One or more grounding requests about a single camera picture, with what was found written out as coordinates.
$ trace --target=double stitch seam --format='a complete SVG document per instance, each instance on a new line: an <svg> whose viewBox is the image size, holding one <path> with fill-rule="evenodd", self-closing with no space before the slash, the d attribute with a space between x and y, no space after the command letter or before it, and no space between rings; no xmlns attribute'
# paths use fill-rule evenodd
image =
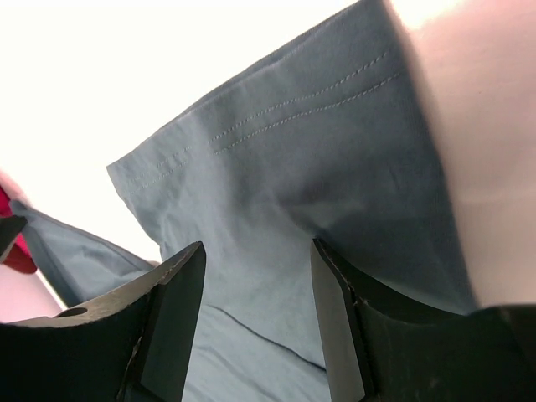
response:
<svg viewBox="0 0 536 402"><path fill-rule="evenodd" d="M350 96L349 98L346 98L346 99L343 99L337 103L332 103L331 105L326 105L326 106L322 106L322 107L318 107L316 109L311 109L309 111L303 111L302 113L298 113L294 116L290 116L290 117L287 117L286 119L283 119L283 120L280 120L276 123L273 123L273 124L270 124L269 126L266 126L266 127L263 127L261 128L260 130L257 130L257 131L253 131L251 132L250 134L248 134L247 136L245 137L242 137L240 138L239 140L233 142L232 144L230 144L229 146L223 148L223 149L220 149L219 151L216 151L216 152L213 152L213 155L219 155L221 153L224 153L224 152L227 152L229 149L237 146L238 144L240 144L241 142L244 142L246 140L249 140L250 138L254 137L254 136L257 136L259 134L261 134L262 132L265 132L265 131L269 131L271 128L274 128L274 127L277 127L277 126L281 126L283 124L286 124L287 122L289 121L294 121L295 119L298 119L300 117L304 117L304 116L309 116L309 115L312 115L312 114L315 114L315 113L319 113L319 112L322 112L322 111L326 111L326 110L330 110L330 109L334 109L336 107L339 107L339 106L342 106L346 103L349 103L351 101L355 101L359 98L362 98L363 96L366 96L368 94L370 94L371 92L377 90L378 88L386 85L387 83L389 83L391 80L394 80L395 78L399 77L400 76L400 73L396 73L394 75L391 75L390 77L386 78L385 80L382 80L380 81L378 84L372 86L371 88L368 88L367 90L363 91L363 92L360 92L356 95L353 95L353 96ZM164 174L162 174L161 176L155 178L154 180L152 180L151 182L149 183L146 183L145 185L139 187L139 188L136 188L134 190L132 190L131 192L127 193L127 195L131 195L131 194L134 194L134 193L137 193L139 191L142 191L143 189L145 188L149 188L151 187L153 184L155 183L158 183L160 182L162 179L164 179L166 176L169 176L170 174L172 174L173 172L175 172L177 169L185 166L186 164L188 164L189 161L185 161L185 162L182 162L182 163L179 163L177 166L173 167L172 169L168 170L167 172L165 172Z"/></svg>
<svg viewBox="0 0 536 402"><path fill-rule="evenodd" d="M246 117L244 120L242 121L239 121L238 123L234 124L233 126L223 130L220 134L218 134L217 136L211 138L210 140L207 140L207 143L211 143L211 142L215 142L217 140L219 140L220 138L222 137L225 137L226 135L230 134L231 132L235 131L237 128L239 128L240 126L243 126L245 123L248 123L250 121L253 121L254 119L260 117L260 116L263 116L265 115L266 113L270 113L271 111L274 111L276 109L280 109L282 108L283 106L287 106L287 105L291 105L292 103L296 103L296 102L300 102L300 101L306 101L306 100L309 100L309 99L312 99L312 98L315 98L317 96L320 96L330 90L334 90L335 88L337 88L338 86L340 86L341 84L345 83L346 81L348 80L351 80L352 78L354 78L355 76L359 75L360 73L362 73L363 71L365 71L366 69L368 69L369 67L372 67L373 65L375 65L376 63L378 63L381 59L383 59L385 56L387 56L387 54L389 54L389 51L385 51L383 54L381 54L380 56L378 56L376 59L368 62L367 64L359 67L357 70L355 70L353 73L351 74L348 74L346 77L338 80L337 82L335 82L334 84L331 84L330 86L327 86L326 88L323 88L322 90L319 90L317 92L315 92L314 94L310 94L310 95L304 95L304 96L298 96L296 98L292 98L290 100L285 100L281 103L278 103L277 105L273 105L273 106L270 106L268 107L267 109L264 109L263 111L259 111L257 113L255 113L254 115L251 115L251 116L248 116ZM177 151L175 152L174 154L172 155L169 155L167 157L165 157L163 160L161 160L159 163L157 163L156 165L153 165L154 168L159 168L161 166L163 166L166 161L168 161L169 159L174 159L176 156L180 155L181 153L184 153L184 152L187 152L187 151L190 151L193 147L190 146L190 147L185 147L183 149L181 149L180 151ZM140 179L146 177L148 175L148 172L145 172L145 173L142 173L140 174L139 176L135 177L135 178L132 178L130 179L128 182L129 183L135 183L137 181L139 181Z"/></svg>
<svg viewBox="0 0 536 402"><path fill-rule="evenodd" d="M266 126L266 127L263 127L257 131L253 131L251 132L250 134L248 134L247 136L245 137L242 137L240 138L239 140L233 142L231 145L229 145L228 147L225 147L223 149L220 149L219 151L216 151L214 152L214 155L219 155L220 153L222 152L227 152L229 149L231 149L232 147L235 147L237 146L238 144L240 144L241 142L244 142L246 140L249 140L250 138L254 137L254 136L257 136L259 134L261 134L262 132L265 132L265 131L268 131L274 127L277 127L277 126L281 126L289 121L292 121L292 120L295 120L295 119L298 119L300 117L304 117L304 116L309 116L309 115L312 115L314 113L319 113L321 111L326 111L328 109L333 109L335 107L339 107L339 106L342 106L344 105L345 103L348 103L348 102L351 102L351 101L355 101L356 99L358 98L361 98L367 94L369 94L370 92L374 91L374 90L377 90L380 86L384 86L385 84L387 84L389 81L395 79L396 77L399 76L399 73L395 74L395 75L391 75L389 78L386 78L385 80L379 82L378 84L376 84L375 86L373 86L372 88L369 88L367 89L366 91L364 92L360 92L354 96L351 96L349 98L346 98L344 100L341 100L337 103L332 103L331 105L327 105L327 106L322 106L322 107L318 107L316 109L311 109L309 111L303 111L302 113L298 113L297 115L294 115L294 116L290 116L290 117L287 117L286 119L283 119L283 120L280 120L276 123L273 123L273 124L270 124L269 126Z"/></svg>

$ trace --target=black plastic part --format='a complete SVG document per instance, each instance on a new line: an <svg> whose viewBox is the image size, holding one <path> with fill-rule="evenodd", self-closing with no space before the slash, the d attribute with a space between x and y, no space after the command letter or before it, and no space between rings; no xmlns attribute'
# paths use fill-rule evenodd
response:
<svg viewBox="0 0 536 402"><path fill-rule="evenodd" d="M312 280L332 402L536 400L535 306L443 312L364 274L321 240L312 245ZM342 310L346 319L337 319Z"/></svg>
<svg viewBox="0 0 536 402"><path fill-rule="evenodd" d="M0 263L5 261L26 223L26 218L15 215L0 218Z"/></svg>
<svg viewBox="0 0 536 402"><path fill-rule="evenodd" d="M204 268L195 243L58 317L0 325L0 400L179 401Z"/></svg>

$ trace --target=gray-blue fabric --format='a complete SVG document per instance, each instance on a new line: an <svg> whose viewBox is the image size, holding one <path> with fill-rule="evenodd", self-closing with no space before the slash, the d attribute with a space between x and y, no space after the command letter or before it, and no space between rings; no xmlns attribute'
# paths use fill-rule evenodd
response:
<svg viewBox="0 0 536 402"><path fill-rule="evenodd" d="M121 247L19 201L10 206L28 220L23 235L32 258L67 307L103 295L153 268Z"/></svg>
<svg viewBox="0 0 536 402"><path fill-rule="evenodd" d="M441 164L380 0L254 64L108 171L164 260L196 240L208 253L184 401L329 400L309 266L316 236L408 296L476 308ZM62 261L75 244L57 245L58 233L72 228L47 230ZM48 242L47 230L27 229L30 245ZM72 274L86 258L51 270ZM112 288L145 269L103 264L92 275ZM68 286L89 296L100 283Z"/></svg>

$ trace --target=skin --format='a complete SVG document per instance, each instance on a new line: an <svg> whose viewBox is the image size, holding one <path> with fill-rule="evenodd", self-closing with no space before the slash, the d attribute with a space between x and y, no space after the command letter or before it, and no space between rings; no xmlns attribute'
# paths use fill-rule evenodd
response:
<svg viewBox="0 0 536 402"><path fill-rule="evenodd" d="M536 3L384 1L445 169L477 299L536 302Z"/></svg>

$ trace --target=red object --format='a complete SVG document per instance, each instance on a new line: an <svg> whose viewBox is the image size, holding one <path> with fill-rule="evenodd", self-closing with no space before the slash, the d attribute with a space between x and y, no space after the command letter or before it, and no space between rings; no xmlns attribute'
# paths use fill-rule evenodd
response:
<svg viewBox="0 0 536 402"><path fill-rule="evenodd" d="M6 218L13 215L11 208L9 208L9 201L9 196L5 190L0 187L0 217ZM13 248L3 264L24 274L33 274L37 270L37 266L30 255L28 245L21 234L17 236Z"/></svg>

